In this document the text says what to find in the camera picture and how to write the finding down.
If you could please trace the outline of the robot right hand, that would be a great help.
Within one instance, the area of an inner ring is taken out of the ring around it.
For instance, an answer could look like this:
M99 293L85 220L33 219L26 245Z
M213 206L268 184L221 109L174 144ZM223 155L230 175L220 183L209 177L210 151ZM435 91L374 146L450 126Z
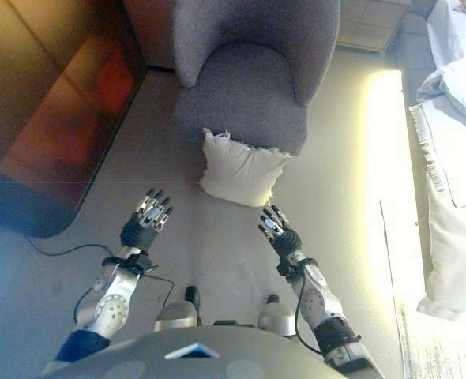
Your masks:
M280 258L287 258L302 249L299 234L291 227L285 214L275 205L264 208L260 220L258 229Z

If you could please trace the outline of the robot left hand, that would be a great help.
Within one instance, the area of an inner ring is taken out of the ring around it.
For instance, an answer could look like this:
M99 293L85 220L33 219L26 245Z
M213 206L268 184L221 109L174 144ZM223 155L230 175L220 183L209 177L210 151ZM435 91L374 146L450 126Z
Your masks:
M147 253L163 230L173 208L171 198L162 189L150 189L138 202L131 217L122 228L123 246Z

